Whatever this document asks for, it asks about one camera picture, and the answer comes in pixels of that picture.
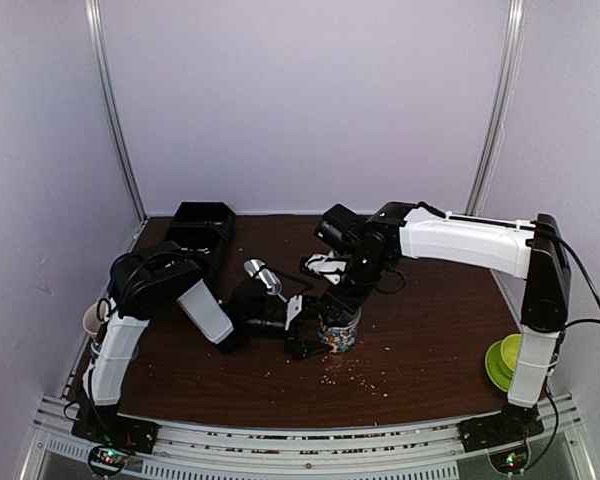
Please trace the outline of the clear plastic jar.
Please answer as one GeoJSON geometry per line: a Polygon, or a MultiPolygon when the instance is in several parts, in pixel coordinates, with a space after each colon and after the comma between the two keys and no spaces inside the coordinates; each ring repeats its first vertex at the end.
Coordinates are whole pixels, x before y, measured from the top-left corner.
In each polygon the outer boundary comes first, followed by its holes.
{"type": "Polygon", "coordinates": [[[348,352],[356,343],[361,314],[361,309],[354,314],[344,312],[341,315],[341,320],[345,321],[343,326],[328,325],[325,320],[321,320],[318,331],[319,340],[328,346],[333,354],[348,352]]]}

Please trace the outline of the silver metal scoop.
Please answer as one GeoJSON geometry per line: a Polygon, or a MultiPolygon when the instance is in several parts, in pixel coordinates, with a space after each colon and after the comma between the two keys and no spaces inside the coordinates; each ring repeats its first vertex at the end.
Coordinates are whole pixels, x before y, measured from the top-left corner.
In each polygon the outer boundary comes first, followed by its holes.
{"type": "Polygon", "coordinates": [[[244,262],[243,268],[250,278],[262,282],[266,287],[266,293],[277,297],[283,302],[287,299],[282,293],[283,285],[278,276],[268,268],[266,263],[260,259],[249,259],[244,262]]]}

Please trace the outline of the black three-compartment candy tray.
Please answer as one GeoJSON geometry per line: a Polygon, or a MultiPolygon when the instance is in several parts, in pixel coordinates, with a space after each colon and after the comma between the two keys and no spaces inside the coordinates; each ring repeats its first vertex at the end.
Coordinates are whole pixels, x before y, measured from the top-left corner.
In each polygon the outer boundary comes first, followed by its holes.
{"type": "Polygon", "coordinates": [[[212,293],[217,290],[236,213],[223,202],[182,202],[164,236],[194,254],[212,293]]]}

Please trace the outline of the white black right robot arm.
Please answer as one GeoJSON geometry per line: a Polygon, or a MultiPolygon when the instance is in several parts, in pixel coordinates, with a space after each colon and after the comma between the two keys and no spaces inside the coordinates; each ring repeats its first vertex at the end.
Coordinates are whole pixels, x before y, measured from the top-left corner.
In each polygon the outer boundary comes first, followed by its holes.
{"type": "Polygon", "coordinates": [[[521,307],[521,344],[510,404],[493,419],[499,440],[515,440],[531,424],[536,405],[555,365],[558,340],[566,328],[571,267],[556,220],[493,220],[442,212],[424,202],[388,202],[364,217],[336,204],[314,231],[330,247],[302,265],[330,283],[319,305],[332,325],[354,314],[384,272],[404,259],[435,259],[481,267],[526,282],[521,307]]]}

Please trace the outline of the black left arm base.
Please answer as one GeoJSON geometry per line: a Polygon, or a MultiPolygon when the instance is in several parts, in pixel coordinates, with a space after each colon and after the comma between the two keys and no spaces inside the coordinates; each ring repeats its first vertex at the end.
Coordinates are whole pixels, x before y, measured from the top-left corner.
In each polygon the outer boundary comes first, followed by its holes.
{"type": "Polygon", "coordinates": [[[83,388],[75,403],[78,411],[71,434],[94,443],[86,462],[97,478],[110,479],[120,474],[136,454],[153,452],[157,423],[119,415],[117,405],[96,406],[83,388]]]}

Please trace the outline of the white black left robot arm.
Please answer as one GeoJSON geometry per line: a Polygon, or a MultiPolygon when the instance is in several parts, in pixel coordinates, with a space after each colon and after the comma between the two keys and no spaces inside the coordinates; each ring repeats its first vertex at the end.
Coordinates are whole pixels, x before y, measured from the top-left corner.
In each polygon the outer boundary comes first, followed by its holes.
{"type": "Polygon", "coordinates": [[[96,304],[101,323],[94,358],[82,392],[95,405],[83,420],[103,444],[124,433],[118,404],[136,345],[149,321],[176,303],[203,336],[224,355],[246,346],[253,336],[281,338],[295,360],[330,352],[329,345],[301,337],[300,324],[315,318],[311,297],[282,294],[281,272],[259,259],[245,262],[247,279],[222,304],[211,292],[197,254],[172,241],[118,257],[110,269],[107,297],[96,304]]]}

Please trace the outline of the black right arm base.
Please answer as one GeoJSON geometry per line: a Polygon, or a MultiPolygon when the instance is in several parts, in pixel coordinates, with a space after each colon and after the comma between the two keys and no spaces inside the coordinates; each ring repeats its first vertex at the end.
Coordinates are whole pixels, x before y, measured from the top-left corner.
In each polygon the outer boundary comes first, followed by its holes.
{"type": "Polygon", "coordinates": [[[505,403],[494,414],[472,417],[457,425],[465,453],[486,451],[502,474],[521,474],[531,464],[529,439],[545,431],[537,406],[505,403]]]}

